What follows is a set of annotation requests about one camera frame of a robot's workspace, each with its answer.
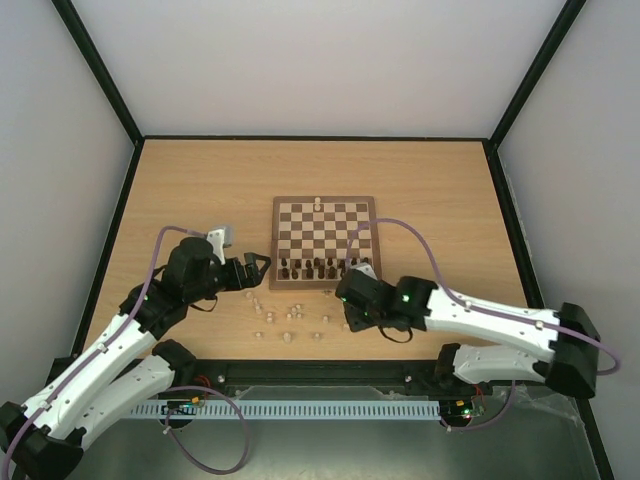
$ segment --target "board square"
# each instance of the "board square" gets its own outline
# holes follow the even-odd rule
[[[321,207],[314,208],[315,198],[320,197]],[[318,265],[327,267],[329,258],[341,260],[346,257],[348,238],[359,226],[376,218],[373,197],[276,197],[273,202],[272,266],[270,288],[286,290],[327,290],[333,289],[340,281],[338,277],[320,278],[318,267],[313,268],[313,278],[306,275],[305,262],[318,259]],[[351,258],[369,263],[380,278],[380,247],[378,231],[373,224],[358,232],[351,247]],[[294,260],[299,260],[296,268]],[[298,270],[297,279],[283,268]]]

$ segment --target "black metal frame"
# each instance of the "black metal frame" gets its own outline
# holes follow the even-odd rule
[[[81,353],[91,324],[98,295],[102,287],[102,282],[106,273],[107,265],[111,256],[113,246],[118,233],[118,228],[122,220],[122,215],[127,203],[127,198],[136,168],[144,147],[145,139],[210,139],[210,140],[289,140],[289,141],[477,141],[482,142],[496,190],[497,198],[504,218],[505,227],[511,243],[513,255],[515,257],[518,273],[520,275],[522,287],[524,289],[527,303],[530,307],[540,308],[543,306],[543,299],[536,281],[531,258],[527,249],[520,220],[517,216],[511,193],[505,178],[498,147],[506,137],[518,114],[524,107],[527,99],[537,85],[540,77],[549,65],[553,55],[567,35],[571,25],[576,20],[586,0],[567,0],[562,8],[553,27],[547,35],[544,43],[538,51],[533,63],[528,69],[520,86],[515,92],[513,99],[509,103],[500,122],[498,123],[491,139],[486,138],[455,138],[455,137],[317,137],[317,136],[201,136],[201,135],[148,135],[143,136],[136,125],[129,109],[127,108],[118,88],[115,85],[109,71],[107,70],[95,44],[91,40],[89,33],[84,27],[80,16],[75,10],[70,0],[52,0],[60,17],[67,26],[70,34],[75,40],[78,48],[84,56],[87,64],[94,73],[98,83],[102,87],[111,106],[122,122],[131,141],[135,145],[135,151],[131,159],[129,170],[118,199],[116,212],[114,214],[109,233],[104,245],[100,263],[91,287],[89,297],[82,315],[82,320],[73,344],[72,355]],[[405,393],[419,393],[411,390],[411,382],[405,381],[407,375],[418,368],[431,369],[434,361],[409,362],[409,361],[376,361],[376,362],[291,362],[291,361],[205,361],[201,365],[206,365],[206,371],[210,377],[217,378],[216,369],[220,370],[220,375],[225,377],[225,388],[243,387],[257,382],[261,378],[282,384],[288,382],[296,385],[317,385],[320,378],[325,379],[332,385],[372,385],[381,388],[395,389]],[[607,459],[607,455],[598,432],[598,428],[589,405],[589,401],[578,401],[580,416],[585,423],[589,443],[594,455],[596,466],[603,479],[613,479],[613,472]]]

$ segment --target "wooden table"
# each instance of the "wooden table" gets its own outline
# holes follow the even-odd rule
[[[463,293],[525,305],[503,218],[480,142],[276,140],[148,140],[118,232],[86,345],[142,283],[158,230],[179,225],[206,232],[233,225],[228,256],[269,254],[273,197],[372,195],[378,217],[404,220],[432,246],[449,285]],[[420,244],[400,227],[380,225],[384,279],[434,278]],[[166,262],[181,236],[169,233]],[[166,336],[198,358],[289,360],[433,359],[443,343],[482,345],[448,333],[416,332],[398,345],[376,329],[343,328],[341,302],[320,292],[255,289],[256,314],[246,292],[222,293],[213,313],[190,311]],[[288,322],[295,304],[304,318]],[[265,312],[275,314],[267,324]],[[330,322],[323,323],[322,316]],[[256,337],[262,332],[262,338]],[[293,340],[283,342],[290,332]],[[313,334],[321,339],[314,340]],[[396,332],[398,338],[403,334]]]

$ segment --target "chessboard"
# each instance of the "chessboard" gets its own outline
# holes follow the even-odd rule
[[[335,289],[346,271],[349,236],[359,227],[348,260],[369,263],[381,278],[373,197],[276,197],[269,288]]]

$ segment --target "purple cable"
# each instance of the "purple cable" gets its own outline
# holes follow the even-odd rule
[[[127,317],[127,319],[123,322],[122,325],[120,325],[120,328],[118,328],[114,332],[114,334],[111,336],[109,340],[104,342],[105,347],[108,347],[113,342],[115,342],[118,339],[118,337],[122,334],[122,332],[127,328],[129,323],[131,323],[131,321],[138,314],[138,310],[140,310],[140,306],[144,301],[144,297],[147,294],[147,290],[149,289],[149,285],[151,284],[151,280],[153,279],[153,270],[155,269],[156,262],[158,261],[158,255],[160,254],[160,245],[162,244],[162,237],[164,237],[164,234],[168,230],[174,230],[176,232],[181,232],[186,235],[192,235],[194,237],[206,238],[206,235],[204,233],[196,232],[194,230],[189,230],[186,228],[175,227],[173,225],[168,225],[166,227],[163,227],[160,230],[160,232],[158,233],[158,238],[156,239],[156,246],[153,249],[153,255],[151,257],[151,264],[149,266],[149,271],[147,272],[147,277],[145,278],[144,284],[142,286],[142,290],[140,291],[140,295],[138,296],[138,300],[136,301],[133,309],[131,310],[131,313],[129,313],[129,316]],[[87,365],[93,362],[93,360],[95,360],[96,357],[100,355],[100,353],[101,353],[100,350],[95,350],[87,358],[85,358],[77,367],[75,367],[72,370],[72,372],[64,380],[60,382],[60,385],[58,385],[51,392],[51,395],[47,397],[46,402],[49,404],[53,402],[56,399],[56,397],[58,397],[58,395],[60,395],[60,393],[66,388],[66,386],[69,385],[69,383],[71,383],[73,379],[76,378],[78,374],[87,367]],[[13,453],[15,452],[16,447],[18,446],[18,443],[20,443],[20,440],[22,440],[22,437],[25,435],[29,427],[33,425],[33,423],[40,417],[40,415],[42,415],[43,412],[44,412],[43,408],[38,408],[33,413],[33,415],[31,415],[27,419],[24,425],[22,425],[22,427],[18,430],[18,433],[16,433],[16,436],[13,437],[13,440],[9,445],[9,448],[7,449],[7,454],[5,455],[4,460],[2,461],[2,480],[9,480],[9,465],[11,463],[11,457],[13,456]]]
[[[498,420],[504,417],[504,414],[507,413],[507,410],[509,410],[509,407],[513,404],[513,401],[515,400],[515,398],[516,398],[516,382],[513,381],[511,382],[511,390],[509,390],[509,396],[507,397],[507,401],[502,406],[502,408],[497,413],[497,415],[493,417],[491,420],[487,420],[486,422],[481,423],[480,425],[467,425],[466,427],[452,427],[444,420],[444,418],[440,419],[440,423],[445,427],[447,427],[447,430],[451,430],[452,432],[469,432],[471,430],[480,430],[481,428],[490,427],[491,425],[495,425],[498,422]]]
[[[482,313],[484,315],[491,315],[493,317],[502,318],[502,319],[505,319],[505,320],[514,320],[516,322],[524,323],[526,325],[532,325],[534,327],[536,326],[537,322],[535,320],[531,320],[529,318],[521,317],[519,315],[513,315],[513,314],[510,314],[510,313],[498,312],[498,311],[495,311],[495,310],[491,310],[489,308],[477,307],[475,305],[471,305],[471,306],[467,307],[465,302],[463,300],[459,299],[458,297],[456,297],[455,294],[447,286],[446,282],[444,281],[444,277],[442,276],[442,272],[440,271],[440,268],[438,267],[438,262],[436,262],[436,258],[433,255],[433,252],[431,251],[431,248],[427,244],[427,241],[424,239],[424,237],[422,235],[420,235],[420,232],[418,232],[415,228],[413,228],[408,223],[405,223],[405,222],[403,222],[401,220],[396,220],[395,218],[378,218],[378,219],[375,219],[375,220],[373,220],[373,221],[371,221],[369,223],[363,223],[356,230],[351,232],[351,235],[350,235],[350,238],[349,238],[349,243],[347,244],[347,258],[345,260],[345,265],[349,265],[349,256],[350,256],[350,253],[351,253],[351,244],[353,243],[353,240],[355,240],[355,238],[357,238],[358,232],[360,232],[361,230],[364,230],[366,228],[369,228],[369,225],[371,223],[392,223],[394,225],[400,225],[401,227],[404,227],[407,230],[409,230],[411,233],[413,233],[413,235],[422,244],[422,247],[424,248],[425,252],[427,252],[427,256],[429,257],[429,261],[431,262],[431,267],[433,268],[433,272],[436,275],[436,279],[437,279],[438,283],[440,284],[440,286],[442,287],[442,289],[444,290],[444,292],[451,299],[452,302],[455,302],[455,303],[457,303],[458,305],[460,305],[462,307],[465,307],[465,308],[467,308],[469,310],[473,310],[473,311],[478,312],[478,313]],[[606,345],[604,345],[603,343],[600,343],[599,341],[594,340],[593,338],[590,338],[590,337],[588,337],[588,336],[586,336],[586,335],[584,335],[584,334],[582,334],[580,332],[576,332],[574,330],[571,330],[571,329],[566,328],[566,327],[562,327],[560,325],[553,325],[553,324],[550,324],[550,323],[545,323],[544,324],[544,328],[549,328],[551,330],[555,330],[558,333],[564,333],[565,335],[572,336],[574,338],[577,338],[578,340],[582,340],[583,342],[586,342],[586,343],[588,343],[590,345],[593,345],[594,347],[602,350],[603,352],[606,352],[613,359],[613,362],[614,362],[613,366],[610,367],[610,368],[607,368],[605,370],[599,370],[598,371],[598,375],[611,375],[613,373],[616,373],[618,370],[620,370],[620,366],[622,364],[620,356],[615,351],[613,351],[611,348],[609,348]]]
[[[223,395],[222,393],[216,392],[212,388],[201,387],[199,385],[171,387],[165,390],[165,392],[180,392],[183,390],[201,390],[211,395],[215,395],[216,397],[221,398],[222,400],[227,402],[231,406],[231,408],[233,408],[233,410],[236,412],[236,414],[238,415],[238,418],[240,419],[240,423],[242,424],[242,429],[244,430],[244,450],[242,452],[242,456],[240,457],[240,460],[238,460],[238,463],[236,463],[235,466],[231,467],[228,470],[218,470],[216,468],[208,467],[204,463],[199,462],[193,455],[191,455],[187,451],[187,449],[184,447],[184,445],[182,445],[182,443],[180,442],[176,434],[173,433],[173,430],[169,426],[169,420],[171,419],[171,415],[173,415],[173,413],[175,412],[175,409],[174,409],[174,410],[170,410],[169,413],[167,413],[167,416],[164,419],[164,425],[165,427],[167,427],[167,430],[166,430],[167,435],[169,435],[169,437],[171,437],[171,439],[174,442],[176,442],[176,445],[178,445],[178,447],[180,448],[182,455],[199,469],[204,470],[205,472],[211,473],[213,475],[229,475],[230,473],[235,473],[238,470],[240,470],[242,467],[244,467],[244,465],[247,463],[247,458],[249,457],[249,445],[251,444],[251,432],[249,431],[249,423],[247,422],[247,419],[244,418],[244,415],[242,415],[242,411],[240,410],[240,408],[235,403],[233,403],[233,400]]]

